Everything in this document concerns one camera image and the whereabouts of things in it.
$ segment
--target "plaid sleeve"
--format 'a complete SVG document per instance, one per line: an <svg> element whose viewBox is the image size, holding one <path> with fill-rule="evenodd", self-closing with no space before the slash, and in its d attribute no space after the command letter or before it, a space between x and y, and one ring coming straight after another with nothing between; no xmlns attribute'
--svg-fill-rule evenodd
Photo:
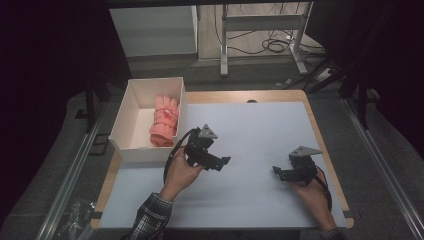
<svg viewBox="0 0 424 240"><path fill-rule="evenodd" d="M342 230L340 230L339 228L326 231L326 232L321 232L321 239L322 240L347 240L346 236L344 235Z"/></svg>
<svg viewBox="0 0 424 240"><path fill-rule="evenodd" d="M164 228L171 216L172 202L152 193L137 211L137 217L131 230L129 240L149 239L156 230ZM159 233L155 239L162 239Z"/></svg>

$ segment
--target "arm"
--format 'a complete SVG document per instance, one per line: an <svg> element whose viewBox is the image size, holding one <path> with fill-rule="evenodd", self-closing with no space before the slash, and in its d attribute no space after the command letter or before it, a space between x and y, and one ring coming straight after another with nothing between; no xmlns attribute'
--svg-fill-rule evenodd
<svg viewBox="0 0 424 240"><path fill-rule="evenodd" d="M325 182L324 173L318 170L318 177ZM303 203L318 222L323 240L343 240L347 239L343 232L337 228L333 215L328 210L327 199L321 185L313 179L309 185L302 186L299 183L292 183L293 190L299 195Z"/></svg>
<svg viewBox="0 0 424 240"><path fill-rule="evenodd" d="M157 231L157 238L162 238L162 230L171 216L172 203L183 189L190 186L199 176L203 166L188 165L184 148L180 148L172 160L168 175L160 193L152 193L138 209L137 217L131 230L130 240L150 239Z"/></svg>

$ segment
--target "pink cloth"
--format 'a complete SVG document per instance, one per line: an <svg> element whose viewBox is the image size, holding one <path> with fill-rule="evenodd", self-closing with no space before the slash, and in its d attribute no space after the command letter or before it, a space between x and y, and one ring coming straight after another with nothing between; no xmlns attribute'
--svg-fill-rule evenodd
<svg viewBox="0 0 424 240"><path fill-rule="evenodd" d="M156 96L153 125L150 128L150 142L157 147L172 147L172 137L177 132L178 100L165 95Z"/></svg>

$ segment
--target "dark background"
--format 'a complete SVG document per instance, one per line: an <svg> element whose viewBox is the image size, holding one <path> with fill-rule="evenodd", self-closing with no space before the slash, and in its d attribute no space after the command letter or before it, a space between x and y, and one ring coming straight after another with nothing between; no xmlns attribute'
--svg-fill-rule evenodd
<svg viewBox="0 0 424 240"><path fill-rule="evenodd" d="M84 91L88 81L120 84L131 76L106 5L53 2L0 5L1 222L54 143L67 100ZM345 56L343 61L362 46L369 34L367 19L380 4L361 1L351 9L340 50L332 51ZM421 156L423 10L420 1L396 2L366 60L372 66L367 82L381 96L378 109Z"/></svg>

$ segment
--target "white cardboard box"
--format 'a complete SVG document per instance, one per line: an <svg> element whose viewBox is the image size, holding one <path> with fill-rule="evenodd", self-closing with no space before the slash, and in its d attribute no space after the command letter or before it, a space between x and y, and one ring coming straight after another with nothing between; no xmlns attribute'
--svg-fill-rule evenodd
<svg viewBox="0 0 424 240"><path fill-rule="evenodd" d="M130 79L109 140L126 162L164 162L173 147L155 147L150 142L156 95L180 101L174 146L187 132L187 100L184 80L175 78Z"/></svg>

